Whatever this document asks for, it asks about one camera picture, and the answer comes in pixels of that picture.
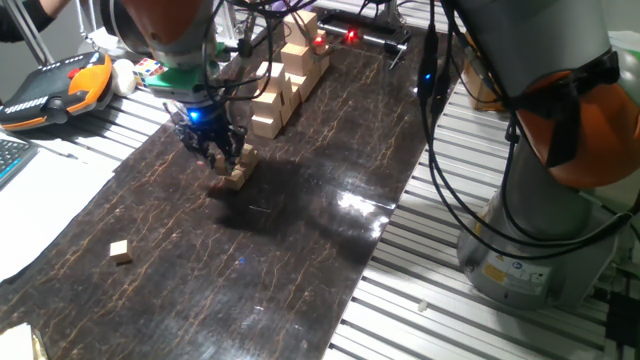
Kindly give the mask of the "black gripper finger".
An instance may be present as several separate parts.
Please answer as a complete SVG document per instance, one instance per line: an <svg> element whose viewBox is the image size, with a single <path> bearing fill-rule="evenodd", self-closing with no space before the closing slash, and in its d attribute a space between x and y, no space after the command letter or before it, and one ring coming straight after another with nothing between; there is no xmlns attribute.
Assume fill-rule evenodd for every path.
<svg viewBox="0 0 640 360"><path fill-rule="evenodd" d="M224 137L222 152L227 169L233 169L239 162L245 145L246 130L230 130Z"/></svg>
<svg viewBox="0 0 640 360"><path fill-rule="evenodd" d="M200 134L183 134L179 136L180 141L185 148L197 156L199 156L208 165L214 165L216 162L216 154L211 150L212 141Z"/></svg>

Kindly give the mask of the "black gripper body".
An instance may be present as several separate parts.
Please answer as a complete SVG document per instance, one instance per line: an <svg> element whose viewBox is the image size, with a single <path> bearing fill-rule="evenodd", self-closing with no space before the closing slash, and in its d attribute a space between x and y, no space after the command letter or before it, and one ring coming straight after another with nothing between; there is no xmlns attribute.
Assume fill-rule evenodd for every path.
<svg viewBox="0 0 640 360"><path fill-rule="evenodd" d="M230 130L245 130L230 120L224 102L213 102L204 106L173 102L172 105L172 123L178 139L183 134L200 134L210 139L222 152L224 137Z"/></svg>

